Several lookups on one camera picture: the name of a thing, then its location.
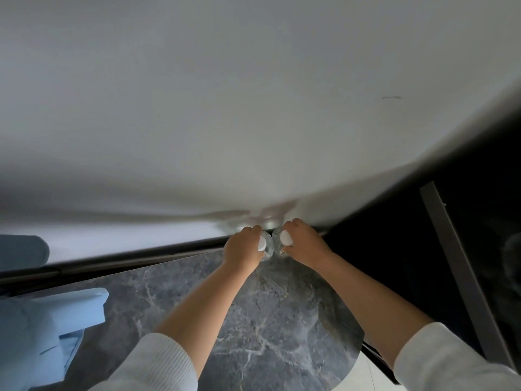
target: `gray marble countertop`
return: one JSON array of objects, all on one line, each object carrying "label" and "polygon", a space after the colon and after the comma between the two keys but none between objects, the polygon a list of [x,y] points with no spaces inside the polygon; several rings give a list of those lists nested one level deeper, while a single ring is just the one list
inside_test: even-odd
[{"label": "gray marble countertop", "polygon": [[[87,390],[218,267],[221,252],[40,291],[106,288],[106,322],[85,331],[66,378],[45,390]],[[225,318],[199,390],[334,388],[360,353],[363,331],[336,293],[296,261],[272,258],[247,279]]]}]

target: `white sweater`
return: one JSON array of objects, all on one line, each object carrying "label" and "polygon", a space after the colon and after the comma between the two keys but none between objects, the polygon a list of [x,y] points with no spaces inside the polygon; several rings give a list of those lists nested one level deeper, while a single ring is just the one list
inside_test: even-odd
[{"label": "white sweater", "polygon": [[[394,363],[396,379],[409,391],[521,390],[511,369],[486,362],[440,323],[418,331]],[[196,391],[190,357],[169,337],[146,335],[107,381],[90,391]]]}]

